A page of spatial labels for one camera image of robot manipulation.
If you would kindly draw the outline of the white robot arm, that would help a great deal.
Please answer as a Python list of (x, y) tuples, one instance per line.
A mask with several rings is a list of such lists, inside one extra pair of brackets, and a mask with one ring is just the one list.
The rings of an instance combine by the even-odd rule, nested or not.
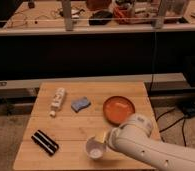
[(152, 130), (147, 116), (133, 114), (108, 132), (106, 142), (112, 150), (160, 171), (195, 171), (195, 149), (151, 139)]

